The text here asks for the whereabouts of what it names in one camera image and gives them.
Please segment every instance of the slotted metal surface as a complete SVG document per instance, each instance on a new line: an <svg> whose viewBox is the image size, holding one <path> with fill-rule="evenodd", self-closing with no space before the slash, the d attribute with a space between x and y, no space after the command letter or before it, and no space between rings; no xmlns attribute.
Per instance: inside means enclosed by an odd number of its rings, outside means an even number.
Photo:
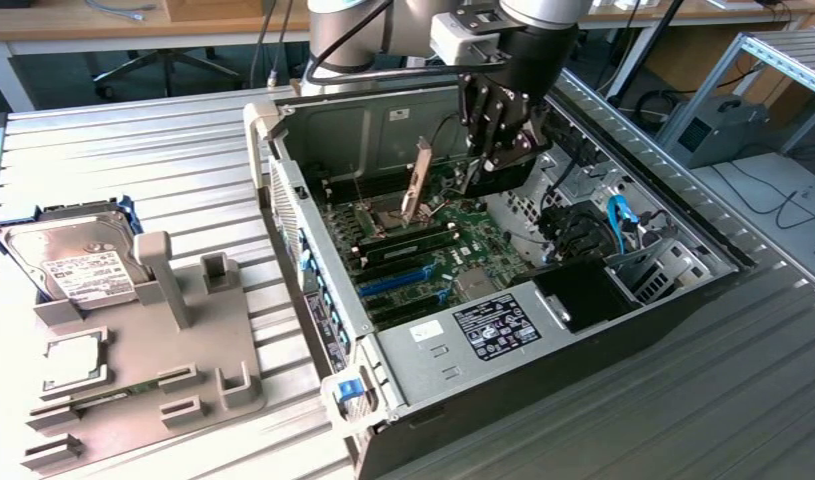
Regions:
<svg viewBox="0 0 815 480"><path fill-rule="evenodd" d="M241 107L264 91L12 115L0 130L0 212L131 195L143 227L172 236L172 266L225 251L241 265L265 409L57 478L349 479L344 444L317 400L319 381L249 179ZM288 89L275 96L288 96ZM33 289L0 255L0 478L33 431L29 372Z"/></svg>
<svg viewBox="0 0 815 480"><path fill-rule="evenodd" d="M815 92L815 30L742 35L742 49Z"/></svg>
<svg viewBox="0 0 815 480"><path fill-rule="evenodd" d="M584 85L558 87L759 265L656 345L387 478L815 478L815 281Z"/></svg>

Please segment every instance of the warning label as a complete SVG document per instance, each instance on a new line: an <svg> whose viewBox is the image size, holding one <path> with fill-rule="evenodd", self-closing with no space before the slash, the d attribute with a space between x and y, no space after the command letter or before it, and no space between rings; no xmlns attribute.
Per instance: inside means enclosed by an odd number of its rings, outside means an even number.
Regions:
<svg viewBox="0 0 815 480"><path fill-rule="evenodd" d="M472 350L484 361L540 338L540 333L510 294L479 303L454 315Z"/></svg>
<svg viewBox="0 0 815 480"><path fill-rule="evenodd" d="M101 252L43 262L43 269L75 302L89 302L135 291L116 252Z"/></svg>

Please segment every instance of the hard drive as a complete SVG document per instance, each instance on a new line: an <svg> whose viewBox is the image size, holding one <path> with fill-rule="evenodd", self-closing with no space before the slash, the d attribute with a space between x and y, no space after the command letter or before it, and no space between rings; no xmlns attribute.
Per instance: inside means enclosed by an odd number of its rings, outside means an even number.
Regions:
<svg viewBox="0 0 815 480"><path fill-rule="evenodd" d="M71 299L77 308L124 303L149 281L133 258L140 224L128 197L37 208L32 217L0 222L0 251L33 281L43 299Z"/></svg>

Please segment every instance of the circuit board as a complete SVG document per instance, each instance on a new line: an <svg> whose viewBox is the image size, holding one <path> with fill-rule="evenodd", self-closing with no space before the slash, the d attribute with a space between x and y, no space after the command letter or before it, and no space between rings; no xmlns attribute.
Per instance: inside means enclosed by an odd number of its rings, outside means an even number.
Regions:
<svg viewBox="0 0 815 480"><path fill-rule="evenodd" d="M420 213L404 226L399 212L403 195L404 192L396 192L332 205L324 215L331 238L368 316L382 329L468 301L463 289L455 288L455 280L464 272L483 272L486 277L479 275L492 284L484 284L483 288L495 291L506 288L511 279L530 269L504 240L480 200L447 200L428 193L431 199L422 203ZM408 237L415 239L426 232L428 238L432 233L442 232L444 241L424 248L418 247L416 241L404 242L402 245L412 245L408 248L415 249L408 252L410 258L400 260L406 262L404 268L394 270L391 274L368 275L374 269L370 272L367 265L357 260L357 245L374 248L375 242ZM404 272L420 271L424 275L420 275L419 281L380 293L367 290L387 279L402 278Z"/></svg>

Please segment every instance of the motherboard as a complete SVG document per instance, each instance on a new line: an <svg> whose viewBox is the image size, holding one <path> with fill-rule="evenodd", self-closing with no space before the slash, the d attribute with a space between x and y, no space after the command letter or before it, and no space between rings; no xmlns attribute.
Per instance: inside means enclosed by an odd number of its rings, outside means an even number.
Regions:
<svg viewBox="0 0 815 480"><path fill-rule="evenodd" d="M439 182L431 175L430 184ZM379 329L507 288L530 270L480 199L431 188L410 220L404 191L328 204L321 210L336 250Z"/></svg>

